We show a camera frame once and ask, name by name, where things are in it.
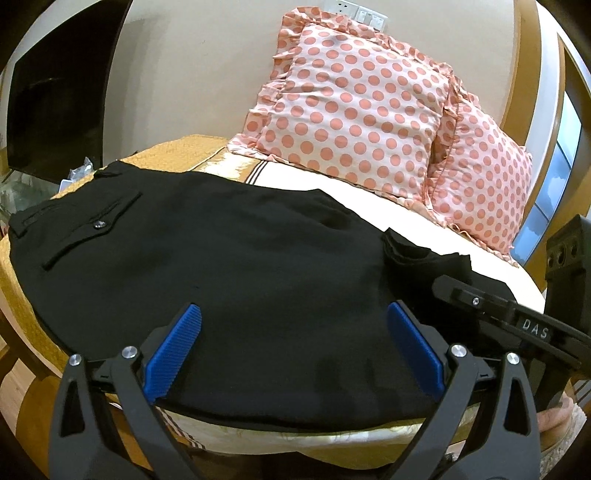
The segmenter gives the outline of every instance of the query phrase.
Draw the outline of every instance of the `window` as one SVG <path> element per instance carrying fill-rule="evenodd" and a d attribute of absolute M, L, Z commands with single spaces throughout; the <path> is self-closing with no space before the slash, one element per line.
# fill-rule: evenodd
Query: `window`
<path fill-rule="evenodd" d="M 558 139 L 548 172 L 534 206 L 513 242 L 512 256 L 521 265 L 525 265 L 534 252 L 558 208 L 570 177 L 580 135 L 581 120 L 569 96 L 565 93 Z"/>

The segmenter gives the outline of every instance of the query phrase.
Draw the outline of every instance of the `wall socket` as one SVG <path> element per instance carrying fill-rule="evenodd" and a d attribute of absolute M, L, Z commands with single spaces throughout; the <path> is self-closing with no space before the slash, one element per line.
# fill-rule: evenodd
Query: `wall socket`
<path fill-rule="evenodd" d="M 342 0 L 326 0 L 324 2 L 324 11 L 332 14 L 347 15 L 349 18 L 355 18 L 359 11 L 359 5 L 353 2 L 344 2 Z"/>
<path fill-rule="evenodd" d="M 332 14 L 347 15 L 349 18 L 373 27 L 379 32 L 383 32 L 386 27 L 388 17 L 379 12 L 343 0 L 326 0 L 324 10 Z"/>

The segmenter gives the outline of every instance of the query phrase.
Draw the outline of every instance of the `wooden floor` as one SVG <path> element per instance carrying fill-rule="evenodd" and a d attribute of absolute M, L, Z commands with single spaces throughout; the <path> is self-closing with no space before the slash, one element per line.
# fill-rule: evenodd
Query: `wooden floor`
<path fill-rule="evenodd" d="M 0 338 L 0 348 L 5 345 L 4 340 Z M 18 410 L 22 399 L 33 379 L 31 371 L 19 360 L 0 385 L 0 413 L 13 433 L 17 428 Z"/>

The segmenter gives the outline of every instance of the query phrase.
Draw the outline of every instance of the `beige wall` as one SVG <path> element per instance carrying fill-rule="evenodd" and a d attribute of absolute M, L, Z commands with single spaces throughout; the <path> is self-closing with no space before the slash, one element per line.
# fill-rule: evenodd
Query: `beige wall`
<path fill-rule="evenodd" d="M 55 25 L 92 3 L 57 0 L 33 25 L 11 65 Z M 480 96 L 484 110 L 501 119 L 512 77 L 512 0 L 361 3 L 389 16 L 388 34 L 451 64 Z M 271 71 L 281 16 L 298 5 L 295 0 L 135 0 L 111 70 L 105 159 L 192 133 L 236 133 Z M 6 94 L 0 100 L 2 132 Z"/>

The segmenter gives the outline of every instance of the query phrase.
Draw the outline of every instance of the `pocket flap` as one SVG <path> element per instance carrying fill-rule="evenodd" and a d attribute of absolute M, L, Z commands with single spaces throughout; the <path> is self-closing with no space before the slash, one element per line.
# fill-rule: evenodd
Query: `pocket flap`
<path fill-rule="evenodd" d="M 113 202 L 109 208 L 96 218 L 89 219 L 87 222 L 78 226 L 70 235 L 59 242 L 51 252 L 46 255 L 42 263 L 45 270 L 49 270 L 64 254 L 87 240 L 97 236 L 109 233 L 117 222 L 117 219 L 133 205 L 133 203 L 142 195 L 140 191 L 129 192 Z"/>

